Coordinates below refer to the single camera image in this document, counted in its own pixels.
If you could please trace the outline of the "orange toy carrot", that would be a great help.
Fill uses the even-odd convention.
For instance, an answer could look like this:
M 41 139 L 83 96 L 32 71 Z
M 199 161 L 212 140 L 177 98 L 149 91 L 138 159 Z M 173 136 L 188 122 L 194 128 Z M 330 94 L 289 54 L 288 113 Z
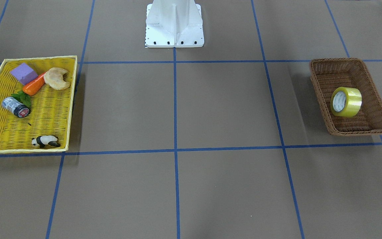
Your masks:
M 11 94 L 11 97 L 15 98 L 15 100 L 19 101 L 20 103 L 30 108 L 32 105 L 31 97 L 35 95 L 45 83 L 44 81 L 45 73 L 46 72 L 40 74 L 38 77 L 36 77 L 36 79 L 27 83 L 25 86 L 23 86 L 21 91 Z

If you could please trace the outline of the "toy croissant bread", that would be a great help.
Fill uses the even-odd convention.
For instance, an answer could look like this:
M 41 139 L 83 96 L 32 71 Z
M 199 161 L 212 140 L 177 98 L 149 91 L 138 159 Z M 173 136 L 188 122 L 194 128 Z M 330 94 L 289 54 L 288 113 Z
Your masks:
M 68 71 L 63 68 L 53 67 L 44 73 L 43 78 L 46 84 L 55 90 L 64 90 L 70 87 L 70 82 L 64 80 L 64 75 Z

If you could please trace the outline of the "toy panda figure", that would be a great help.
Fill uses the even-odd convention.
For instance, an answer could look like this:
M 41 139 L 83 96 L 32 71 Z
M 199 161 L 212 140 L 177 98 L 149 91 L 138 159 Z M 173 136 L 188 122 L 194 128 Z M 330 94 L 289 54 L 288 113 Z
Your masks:
M 58 138 L 53 135 L 42 135 L 37 138 L 33 138 L 31 144 L 34 147 L 44 148 L 47 145 L 59 148 L 61 144 L 58 142 Z

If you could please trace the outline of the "yellow woven basket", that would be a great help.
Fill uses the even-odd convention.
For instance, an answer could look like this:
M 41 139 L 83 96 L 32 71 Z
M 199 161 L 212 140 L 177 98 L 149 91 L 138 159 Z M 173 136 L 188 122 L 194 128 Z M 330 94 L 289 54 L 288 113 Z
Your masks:
M 31 113 L 22 119 L 1 106 L 6 97 L 22 89 L 22 84 L 10 74 L 21 63 L 28 64 L 40 74 L 53 67 L 66 69 L 68 73 L 63 78 L 70 82 L 70 87 L 64 90 L 55 90 L 44 85 L 31 97 Z M 0 64 L 0 153 L 68 150 L 77 68 L 76 55 L 4 59 Z M 34 147 L 31 144 L 32 139 L 42 135 L 56 136 L 61 146 Z

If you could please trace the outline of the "purple foam block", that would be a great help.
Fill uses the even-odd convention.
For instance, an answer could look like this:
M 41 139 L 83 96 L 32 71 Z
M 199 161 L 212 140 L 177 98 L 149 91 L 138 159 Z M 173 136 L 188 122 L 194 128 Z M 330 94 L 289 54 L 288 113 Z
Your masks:
M 26 86 L 28 83 L 30 83 L 38 77 L 37 72 L 26 63 L 21 63 L 20 65 L 15 67 L 13 70 L 10 71 L 10 74 L 23 86 Z

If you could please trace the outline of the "yellow tape roll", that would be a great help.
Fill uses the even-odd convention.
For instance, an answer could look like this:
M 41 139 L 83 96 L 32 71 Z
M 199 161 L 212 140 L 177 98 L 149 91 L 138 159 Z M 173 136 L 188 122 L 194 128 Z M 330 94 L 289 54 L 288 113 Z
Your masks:
M 330 109 L 334 116 L 352 118 L 362 106 L 362 94 L 357 88 L 338 87 L 331 96 Z

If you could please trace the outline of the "brown wicker basket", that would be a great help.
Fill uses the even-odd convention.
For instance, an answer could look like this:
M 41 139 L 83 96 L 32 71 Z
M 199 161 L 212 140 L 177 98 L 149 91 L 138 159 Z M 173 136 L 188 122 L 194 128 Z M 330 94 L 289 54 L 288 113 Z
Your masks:
M 331 135 L 365 136 L 382 134 L 382 99 L 366 64 L 358 58 L 324 58 L 310 61 L 311 81 L 320 110 Z M 331 96 L 338 87 L 357 88 L 362 106 L 356 116 L 334 116 Z

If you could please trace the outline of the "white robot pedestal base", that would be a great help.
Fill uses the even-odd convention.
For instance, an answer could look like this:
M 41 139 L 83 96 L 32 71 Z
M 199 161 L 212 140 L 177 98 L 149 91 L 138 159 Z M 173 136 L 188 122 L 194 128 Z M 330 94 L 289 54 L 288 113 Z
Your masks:
M 147 5 L 145 47 L 203 47 L 201 10 L 194 0 L 154 0 Z

